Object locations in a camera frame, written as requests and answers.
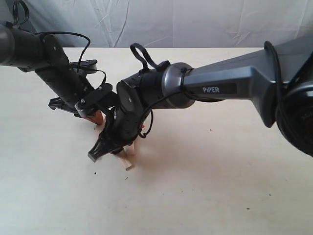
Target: white fabric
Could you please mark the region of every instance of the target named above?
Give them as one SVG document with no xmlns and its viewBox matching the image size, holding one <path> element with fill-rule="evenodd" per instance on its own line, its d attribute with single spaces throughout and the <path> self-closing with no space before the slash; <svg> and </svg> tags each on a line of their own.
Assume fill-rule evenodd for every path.
<svg viewBox="0 0 313 235">
<path fill-rule="evenodd" d="M 313 0 L 27 0 L 38 31 L 92 47 L 262 47 L 312 31 Z M 81 39 L 70 38 L 82 47 Z"/>
</svg>

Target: piper logo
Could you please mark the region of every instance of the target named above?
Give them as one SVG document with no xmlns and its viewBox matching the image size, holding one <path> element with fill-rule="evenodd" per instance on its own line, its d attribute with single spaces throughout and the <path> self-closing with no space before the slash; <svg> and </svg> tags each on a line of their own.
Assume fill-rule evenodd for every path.
<svg viewBox="0 0 313 235">
<path fill-rule="evenodd" d="M 202 87 L 203 93 L 220 93 L 218 87 Z"/>
</svg>

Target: white table surface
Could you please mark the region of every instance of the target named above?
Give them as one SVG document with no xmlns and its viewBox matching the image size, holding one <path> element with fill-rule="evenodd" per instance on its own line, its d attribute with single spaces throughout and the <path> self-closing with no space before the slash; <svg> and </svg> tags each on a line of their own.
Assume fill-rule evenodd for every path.
<svg viewBox="0 0 313 235">
<path fill-rule="evenodd" d="M 255 50 L 149 52 L 156 62 L 199 67 Z M 80 51 L 66 49 L 71 61 Z M 127 48 L 91 48 L 84 58 L 97 59 L 114 85 L 141 66 Z M 97 86 L 102 74 L 89 79 Z M 250 101 L 155 111 L 127 172 L 112 155 L 96 163 L 87 157 L 99 128 L 49 109 L 56 95 L 35 73 L 0 67 L 0 80 L 1 235 L 313 231 L 313 159 L 276 125 L 266 128 Z"/>
</svg>

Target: orange object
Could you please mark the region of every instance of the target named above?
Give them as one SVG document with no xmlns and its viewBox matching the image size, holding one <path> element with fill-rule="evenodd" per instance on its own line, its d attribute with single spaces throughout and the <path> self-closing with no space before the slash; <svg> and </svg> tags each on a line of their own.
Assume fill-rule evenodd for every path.
<svg viewBox="0 0 313 235">
<path fill-rule="evenodd" d="M 85 117 L 84 119 L 91 121 L 97 125 L 102 125 L 102 123 L 103 123 L 103 116 L 102 116 L 102 113 L 100 110 L 95 112 L 93 117 Z"/>
</svg>

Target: robotic arm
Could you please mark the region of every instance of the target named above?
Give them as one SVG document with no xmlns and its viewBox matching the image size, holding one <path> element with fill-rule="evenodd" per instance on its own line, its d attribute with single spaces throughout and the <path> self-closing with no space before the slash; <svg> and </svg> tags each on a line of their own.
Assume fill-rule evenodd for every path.
<svg viewBox="0 0 313 235">
<path fill-rule="evenodd" d="M 300 151 L 313 156 L 313 36 L 201 68 L 186 63 L 156 64 L 139 44 L 130 46 L 143 69 L 116 86 L 104 78 L 98 88 L 86 79 L 97 72 L 96 60 L 70 63 L 53 34 L 32 34 L 0 24 L 0 65 L 34 71 L 57 95 L 49 107 L 73 113 L 96 124 L 106 116 L 105 127 L 88 156 L 95 162 L 107 153 L 117 154 L 138 136 L 154 109 L 188 108 L 195 101 L 251 100 L 270 128 L 275 122 L 283 136 Z"/>
</svg>

